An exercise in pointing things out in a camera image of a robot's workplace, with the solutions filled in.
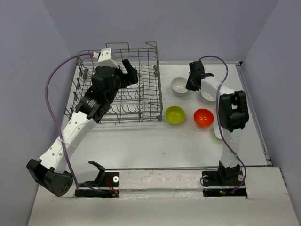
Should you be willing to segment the white round bowl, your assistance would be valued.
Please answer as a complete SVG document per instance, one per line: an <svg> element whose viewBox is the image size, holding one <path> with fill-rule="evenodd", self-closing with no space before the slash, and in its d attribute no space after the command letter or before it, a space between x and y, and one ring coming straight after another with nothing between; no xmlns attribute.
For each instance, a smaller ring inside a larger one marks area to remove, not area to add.
<svg viewBox="0 0 301 226"><path fill-rule="evenodd" d="M186 89L187 79L183 77L176 77L171 81L171 90L177 96L185 96L188 94Z"/></svg>
<svg viewBox="0 0 301 226"><path fill-rule="evenodd" d="M216 99L211 96L208 92L201 90L200 91L201 99L208 104L213 104L216 102Z"/></svg>

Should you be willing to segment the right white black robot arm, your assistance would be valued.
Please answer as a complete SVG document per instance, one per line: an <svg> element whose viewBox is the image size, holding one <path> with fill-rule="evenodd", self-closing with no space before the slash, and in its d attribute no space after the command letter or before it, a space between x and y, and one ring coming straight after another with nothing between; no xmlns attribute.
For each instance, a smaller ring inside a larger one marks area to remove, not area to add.
<svg viewBox="0 0 301 226"><path fill-rule="evenodd" d="M246 169L238 156L242 131L249 121L249 111L244 91L234 91L224 86L212 73L206 73L201 61L189 63L186 89L203 90L215 97L218 130L222 137L222 155L218 169L204 171L202 186L236 186L244 184Z"/></svg>

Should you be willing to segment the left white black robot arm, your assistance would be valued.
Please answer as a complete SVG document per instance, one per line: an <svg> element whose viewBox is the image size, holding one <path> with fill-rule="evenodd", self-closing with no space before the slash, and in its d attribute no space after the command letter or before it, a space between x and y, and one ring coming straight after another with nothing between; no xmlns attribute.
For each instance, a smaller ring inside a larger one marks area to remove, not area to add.
<svg viewBox="0 0 301 226"><path fill-rule="evenodd" d="M122 60L122 64L126 73L119 65L96 67L92 85L77 104L64 130L59 131L56 141L41 157L30 159L26 165L34 181L57 197L65 195L73 183L91 187L104 181L105 168L102 165L89 161L80 168L83 174L78 178L69 158L110 110L118 90L138 83L138 72L129 60Z"/></svg>

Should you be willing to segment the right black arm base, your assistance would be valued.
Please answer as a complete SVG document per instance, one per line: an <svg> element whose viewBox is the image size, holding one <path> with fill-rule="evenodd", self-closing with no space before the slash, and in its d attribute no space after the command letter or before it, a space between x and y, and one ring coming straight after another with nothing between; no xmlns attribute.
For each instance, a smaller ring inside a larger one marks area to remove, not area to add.
<svg viewBox="0 0 301 226"><path fill-rule="evenodd" d="M202 172L200 183L204 197L247 197L243 172L239 165L224 167L219 163L218 169Z"/></svg>

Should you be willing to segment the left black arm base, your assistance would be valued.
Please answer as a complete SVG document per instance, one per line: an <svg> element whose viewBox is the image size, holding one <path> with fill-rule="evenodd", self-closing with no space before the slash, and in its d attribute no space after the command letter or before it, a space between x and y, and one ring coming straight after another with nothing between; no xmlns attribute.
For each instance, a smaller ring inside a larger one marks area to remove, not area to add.
<svg viewBox="0 0 301 226"><path fill-rule="evenodd" d="M75 189L78 198L119 198L120 171L106 170L95 161L89 161L83 173L80 173L79 188Z"/></svg>

